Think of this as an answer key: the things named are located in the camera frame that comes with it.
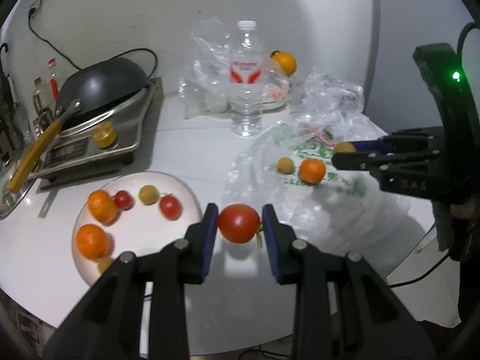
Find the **stainless induction cooker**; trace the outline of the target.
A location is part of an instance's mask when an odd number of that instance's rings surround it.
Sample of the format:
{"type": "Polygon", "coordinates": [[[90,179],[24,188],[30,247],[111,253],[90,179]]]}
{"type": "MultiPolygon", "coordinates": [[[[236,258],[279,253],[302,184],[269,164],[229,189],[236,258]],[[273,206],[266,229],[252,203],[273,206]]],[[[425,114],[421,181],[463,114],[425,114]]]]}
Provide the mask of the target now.
{"type": "Polygon", "coordinates": [[[28,179],[40,180],[46,190],[117,173],[134,161],[147,118],[163,95],[162,79],[154,78],[110,111],[62,131],[28,179]]]}

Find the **large orange with leaf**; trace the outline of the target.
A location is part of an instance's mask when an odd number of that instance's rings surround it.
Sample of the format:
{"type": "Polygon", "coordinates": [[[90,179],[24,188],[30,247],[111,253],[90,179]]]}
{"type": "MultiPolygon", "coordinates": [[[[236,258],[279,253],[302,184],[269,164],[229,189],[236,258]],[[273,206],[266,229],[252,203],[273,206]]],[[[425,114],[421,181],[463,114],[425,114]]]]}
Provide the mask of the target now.
{"type": "Polygon", "coordinates": [[[278,62],[283,72],[288,77],[295,74],[297,70],[297,61],[292,54],[275,50],[271,53],[270,58],[278,62]]]}

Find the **crumpled clear plastic bag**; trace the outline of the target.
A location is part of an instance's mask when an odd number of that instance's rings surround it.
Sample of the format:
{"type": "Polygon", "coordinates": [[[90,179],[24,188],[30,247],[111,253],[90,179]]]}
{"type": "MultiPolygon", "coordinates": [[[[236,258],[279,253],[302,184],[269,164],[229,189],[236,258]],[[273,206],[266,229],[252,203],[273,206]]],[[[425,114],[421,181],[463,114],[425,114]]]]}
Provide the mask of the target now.
{"type": "Polygon", "coordinates": [[[363,88],[348,80],[332,76],[318,69],[291,90],[289,112],[298,115],[326,141],[374,140],[384,134],[364,114],[363,88]]]}

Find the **black umbrella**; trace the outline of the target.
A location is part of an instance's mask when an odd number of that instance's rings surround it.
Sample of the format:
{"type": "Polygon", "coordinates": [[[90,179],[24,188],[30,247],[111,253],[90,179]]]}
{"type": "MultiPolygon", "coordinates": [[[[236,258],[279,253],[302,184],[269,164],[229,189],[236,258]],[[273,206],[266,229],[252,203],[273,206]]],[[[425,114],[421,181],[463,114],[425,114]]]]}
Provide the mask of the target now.
{"type": "Polygon", "coordinates": [[[1,95],[4,100],[11,105],[16,105],[18,95],[16,93],[15,83],[13,81],[7,66],[7,53],[9,46],[6,42],[1,44],[1,95]]]}

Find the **grey refrigerator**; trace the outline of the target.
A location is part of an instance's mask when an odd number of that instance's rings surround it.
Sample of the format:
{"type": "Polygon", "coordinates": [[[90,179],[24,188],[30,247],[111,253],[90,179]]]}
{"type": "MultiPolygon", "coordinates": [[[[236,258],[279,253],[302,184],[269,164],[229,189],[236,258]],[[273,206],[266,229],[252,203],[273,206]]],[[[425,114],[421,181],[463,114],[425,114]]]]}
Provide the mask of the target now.
{"type": "Polygon", "coordinates": [[[367,116],[384,131],[440,125],[432,94],[413,60],[418,46],[456,46],[472,16],[461,0],[380,0],[377,63],[367,116]]]}

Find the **printed plastic fruit bag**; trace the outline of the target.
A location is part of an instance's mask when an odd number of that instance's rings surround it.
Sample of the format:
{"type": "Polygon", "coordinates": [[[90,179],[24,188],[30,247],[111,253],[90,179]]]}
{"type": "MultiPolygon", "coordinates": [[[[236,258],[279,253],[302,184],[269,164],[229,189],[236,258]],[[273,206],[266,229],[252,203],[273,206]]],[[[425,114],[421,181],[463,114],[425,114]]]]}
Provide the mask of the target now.
{"type": "Polygon", "coordinates": [[[383,193],[368,173],[339,171],[332,164],[340,141],[373,140],[383,135],[367,117],[348,122],[291,116],[264,130],[239,154],[229,170],[222,203],[244,203],[256,210],[271,204],[297,236],[330,254],[364,250],[389,236],[408,215],[410,201],[383,193]],[[326,166],[324,178],[308,184],[298,172],[281,174],[278,160],[295,167],[308,158],[326,166]]]}

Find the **red cherry tomato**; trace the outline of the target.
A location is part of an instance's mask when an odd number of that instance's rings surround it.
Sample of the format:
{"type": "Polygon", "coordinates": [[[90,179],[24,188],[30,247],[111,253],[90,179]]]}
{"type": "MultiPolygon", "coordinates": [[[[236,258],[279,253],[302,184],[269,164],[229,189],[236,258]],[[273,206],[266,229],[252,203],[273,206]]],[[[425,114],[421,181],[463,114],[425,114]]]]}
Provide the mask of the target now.
{"type": "Polygon", "coordinates": [[[249,242],[262,229],[257,211],[241,203],[225,207],[218,216],[217,225],[223,237],[235,244],[249,242]]]}
{"type": "Polygon", "coordinates": [[[114,196],[115,206],[121,211],[128,211],[134,206],[134,199],[126,190],[118,191],[114,196]]]}
{"type": "Polygon", "coordinates": [[[163,217],[174,221],[182,215],[182,204],[174,195],[168,194],[160,198],[159,210],[163,217]]]}

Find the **clear water bottle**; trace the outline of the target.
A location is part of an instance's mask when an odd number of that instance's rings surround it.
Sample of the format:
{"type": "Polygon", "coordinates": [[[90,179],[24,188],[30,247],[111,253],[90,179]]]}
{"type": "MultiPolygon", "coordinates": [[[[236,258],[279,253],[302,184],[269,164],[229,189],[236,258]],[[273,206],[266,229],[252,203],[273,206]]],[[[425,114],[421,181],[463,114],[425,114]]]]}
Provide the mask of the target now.
{"type": "Polygon", "coordinates": [[[233,132],[251,137],[261,131],[264,52],[253,20],[237,22],[229,60],[229,105],[233,132]]]}

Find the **red label sauce bottle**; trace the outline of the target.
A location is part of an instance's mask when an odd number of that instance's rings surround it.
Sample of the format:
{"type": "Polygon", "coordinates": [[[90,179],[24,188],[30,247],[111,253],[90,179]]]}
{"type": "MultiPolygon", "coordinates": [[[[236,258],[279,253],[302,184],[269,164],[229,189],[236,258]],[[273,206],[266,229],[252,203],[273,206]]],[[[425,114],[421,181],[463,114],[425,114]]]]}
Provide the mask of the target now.
{"type": "Polygon", "coordinates": [[[55,58],[48,61],[46,80],[49,84],[54,100],[58,99],[59,92],[68,78],[66,71],[58,65],[55,58]]]}

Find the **mandarin orange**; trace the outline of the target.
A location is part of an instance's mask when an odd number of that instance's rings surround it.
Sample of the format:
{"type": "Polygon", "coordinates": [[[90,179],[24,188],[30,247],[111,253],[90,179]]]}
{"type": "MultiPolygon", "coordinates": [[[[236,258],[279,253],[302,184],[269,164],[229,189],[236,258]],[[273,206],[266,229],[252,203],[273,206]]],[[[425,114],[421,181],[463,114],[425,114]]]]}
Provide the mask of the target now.
{"type": "Polygon", "coordinates": [[[304,183],[315,185],[320,183],[326,176],[326,165],[314,158],[305,158],[301,162],[298,177],[304,183]]]}
{"type": "Polygon", "coordinates": [[[103,189],[95,190],[87,199],[89,212],[97,221],[109,225],[118,216],[118,209],[111,196],[103,189]]]}
{"type": "Polygon", "coordinates": [[[104,230],[97,225],[86,224],[76,233],[76,247],[84,258],[95,261],[107,257],[112,245],[104,230]]]}

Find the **cooking oil bottle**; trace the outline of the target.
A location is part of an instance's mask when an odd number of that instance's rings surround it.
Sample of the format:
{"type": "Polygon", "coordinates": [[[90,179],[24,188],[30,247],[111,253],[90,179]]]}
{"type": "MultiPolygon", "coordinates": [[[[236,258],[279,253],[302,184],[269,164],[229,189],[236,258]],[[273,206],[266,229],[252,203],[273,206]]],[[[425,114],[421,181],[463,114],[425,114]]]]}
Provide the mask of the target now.
{"type": "Polygon", "coordinates": [[[41,116],[44,112],[46,112],[49,115],[49,118],[52,118],[50,108],[50,90],[48,86],[42,82],[41,77],[37,77],[34,80],[32,102],[38,116],[41,116]]]}

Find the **yellow cherry tomato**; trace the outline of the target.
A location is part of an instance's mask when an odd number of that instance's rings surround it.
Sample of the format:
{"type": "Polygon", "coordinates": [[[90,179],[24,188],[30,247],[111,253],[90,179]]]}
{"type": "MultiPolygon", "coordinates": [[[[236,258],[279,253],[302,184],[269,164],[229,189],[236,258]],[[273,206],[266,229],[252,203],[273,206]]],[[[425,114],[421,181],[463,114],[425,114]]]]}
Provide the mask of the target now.
{"type": "Polygon", "coordinates": [[[339,142],[335,145],[333,149],[333,154],[336,155],[338,153],[355,153],[356,147],[348,141],[339,142]]]}
{"type": "Polygon", "coordinates": [[[148,184],[140,188],[138,198],[144,205],[150,206],[157,203],[160,194],[154,185],[148,184]]]}
{"type": "Polygon", "coordinates": [[[106,256],[97,260],[97,270],[102,275],[114,262],[114,259],[106,256]]]}
{"type": "Polygon", "coordinates": [[[295,172],[295,163],[292,158],[282,157],[277,161],[277,171],[284,175],[293,174],[295,172]]]}

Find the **white round plate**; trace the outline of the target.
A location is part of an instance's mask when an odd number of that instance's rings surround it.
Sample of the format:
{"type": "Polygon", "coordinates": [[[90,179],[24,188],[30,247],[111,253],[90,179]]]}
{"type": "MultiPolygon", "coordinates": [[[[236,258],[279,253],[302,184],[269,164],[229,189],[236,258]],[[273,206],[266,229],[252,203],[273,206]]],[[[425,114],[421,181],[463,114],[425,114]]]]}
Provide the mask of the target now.
{"type": "Polygon", "coordinates": [[[121,176],[103,186],[110,195],[120,190],[127,191],[134,199],[133,208],[120,213],[111,225],[103,225],[84,206],[76,219],[75,236],[81,226],[99,226],[111,238],[112,258],[122,252],[132,251],[138,257],[153,254],[167,244],[184,236],[187,228],[202,219],[201,207],[193,190],[182,180],[162,172],[138,172],[121,176]],[[145,205],[139,198],[141,187],[152,185],[161,194],[172,194],[181,203],[182,214],[177,220],[166,219],[157,204],[145,205]]]}

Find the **left wall socket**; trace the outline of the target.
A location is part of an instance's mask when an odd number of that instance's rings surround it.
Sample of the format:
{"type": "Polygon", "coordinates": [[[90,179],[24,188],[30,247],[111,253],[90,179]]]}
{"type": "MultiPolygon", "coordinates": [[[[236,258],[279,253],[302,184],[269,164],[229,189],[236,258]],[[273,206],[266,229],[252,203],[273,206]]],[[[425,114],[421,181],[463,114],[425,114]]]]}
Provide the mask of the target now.
{"type": "Polygon", "coordinates": [[[32,19],[41,10],[43,0],[35,0],[28,9],[28,18],[32,19]]]}

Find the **black wok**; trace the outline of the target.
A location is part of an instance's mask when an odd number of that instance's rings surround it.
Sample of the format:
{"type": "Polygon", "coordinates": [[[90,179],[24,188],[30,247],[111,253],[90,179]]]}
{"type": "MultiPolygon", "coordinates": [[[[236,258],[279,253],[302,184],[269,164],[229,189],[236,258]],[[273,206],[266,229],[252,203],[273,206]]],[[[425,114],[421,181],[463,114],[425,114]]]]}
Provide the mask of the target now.
{"type": "Polygon", "coordinates": [[[6,189],[17,194],[41,156],[62,132],[91,121],[125,102],[151,80],[141,67],[126,58],[113,58],[84,68],[70,76],[59,92],[55,118],[18,161],[6,189]]]}

